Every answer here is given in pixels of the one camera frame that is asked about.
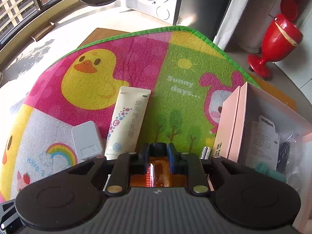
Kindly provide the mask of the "pink lip gloss bottle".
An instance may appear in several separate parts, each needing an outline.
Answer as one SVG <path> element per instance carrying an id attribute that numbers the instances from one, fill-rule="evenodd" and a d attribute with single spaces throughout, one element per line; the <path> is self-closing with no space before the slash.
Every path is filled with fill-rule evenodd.
<path id="1" fill-rule="evenodd" d="M 208 146 L 203 147 L 200 159 L 208 160 L 210 158 L 210 152 L 211 152 L 211 148 L 210 147 L 208 147 Z"/>

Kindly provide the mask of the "pink cardboard box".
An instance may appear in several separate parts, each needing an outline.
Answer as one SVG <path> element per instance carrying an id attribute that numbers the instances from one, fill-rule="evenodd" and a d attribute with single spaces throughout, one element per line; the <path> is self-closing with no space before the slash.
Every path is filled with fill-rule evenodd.
<path id="1" fill-rule="evenodd" d="M 300 195 L 294 227 L 303 232 L 311 212 L 311 123 L 256 86 L 218 90 L 209 114 L 217 123 L 212 154 L 278 177 Z"/>

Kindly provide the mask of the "white cream tube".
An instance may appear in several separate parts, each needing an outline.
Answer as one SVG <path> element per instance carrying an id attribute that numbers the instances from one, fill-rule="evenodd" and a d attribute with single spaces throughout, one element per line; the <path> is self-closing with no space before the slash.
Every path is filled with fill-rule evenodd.
<path id="1" fill-rule="evenodd" d="M 107 160 L 135 151 L 150 94 L 149 89 L 120 87 L 106 140 Z"/>

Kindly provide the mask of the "red trash bin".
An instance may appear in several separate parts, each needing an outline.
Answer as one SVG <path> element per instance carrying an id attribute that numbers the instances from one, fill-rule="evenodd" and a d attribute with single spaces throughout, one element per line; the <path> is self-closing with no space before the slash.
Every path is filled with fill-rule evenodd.
<path id="1" fill-rule="evenodd" d="M 303 34 L 293 21 L 298 16 L 295 0 L 281 0 L 280 13 L 270 23 L 262 40 L 261 55 L 247 57 L 249 70 L 264 80 L 271 79 L 267 62 L 279 62 L 286 58 L 303 40 Z"/>

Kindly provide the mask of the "colourful cartoon play mat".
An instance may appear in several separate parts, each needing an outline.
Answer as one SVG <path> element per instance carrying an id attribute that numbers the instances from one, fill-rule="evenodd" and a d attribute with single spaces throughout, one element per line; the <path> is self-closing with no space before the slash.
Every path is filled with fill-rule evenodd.
<path id="1" fill-rule="evenodd" d="M 144 143 L 200 154 L 214 144 L 223 102 L 253 78 L 200 32 L 162 27 L 84 45 L 27 93 L 1 158 L 1 201 L 82 161 Z"/>

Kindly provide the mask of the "white power adapter block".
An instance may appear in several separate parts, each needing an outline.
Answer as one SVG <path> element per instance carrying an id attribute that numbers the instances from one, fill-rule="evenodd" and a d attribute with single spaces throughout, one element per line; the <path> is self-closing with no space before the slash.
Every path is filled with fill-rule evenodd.
<path id="1" fill-rule="evenodd" d="M 87 160 L 103 155 L 103 139 L 98 126 L 93 121 L 74 126 L 71 133 L 78 159 Z"/>

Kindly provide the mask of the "teal plastic tool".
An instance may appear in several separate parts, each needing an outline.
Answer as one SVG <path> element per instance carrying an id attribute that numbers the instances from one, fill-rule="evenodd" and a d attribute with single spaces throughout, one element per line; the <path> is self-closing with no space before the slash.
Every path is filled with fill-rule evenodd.
<path id="1" fill-rule="evenodd" d="M 271 178 L 278 180 L 280 182 L 286 183 L 285 176 L 276 170 L 270 169 L 266 162 L 259 162 L 256 165 L 255 170 L 258 173 L 261 173 L 263 175 L 271 177 Z"/>

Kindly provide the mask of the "white product box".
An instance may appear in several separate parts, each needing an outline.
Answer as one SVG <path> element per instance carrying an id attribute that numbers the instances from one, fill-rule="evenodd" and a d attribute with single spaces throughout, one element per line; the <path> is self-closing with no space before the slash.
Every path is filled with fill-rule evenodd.
<path id="1" fill-rule="evenodd" d="M 259 162 L 266 162 L 270 169 L 276 170 L 279 140 L 275 124 L 260 115 L 244 131 L 239 162 L 250 168 L 255 168 Z"/>

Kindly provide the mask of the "amber oil bottle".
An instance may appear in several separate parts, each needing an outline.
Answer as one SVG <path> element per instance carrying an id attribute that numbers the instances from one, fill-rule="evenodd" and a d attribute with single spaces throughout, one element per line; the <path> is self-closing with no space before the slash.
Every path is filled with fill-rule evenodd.
<path id="1" fill-rule="evenodd" d="M 145 174 L 131 175 L 130 186 L 135 187 L 186 187 L 185 175 L 173 175 L 167 157 L 152 157 Z"/>

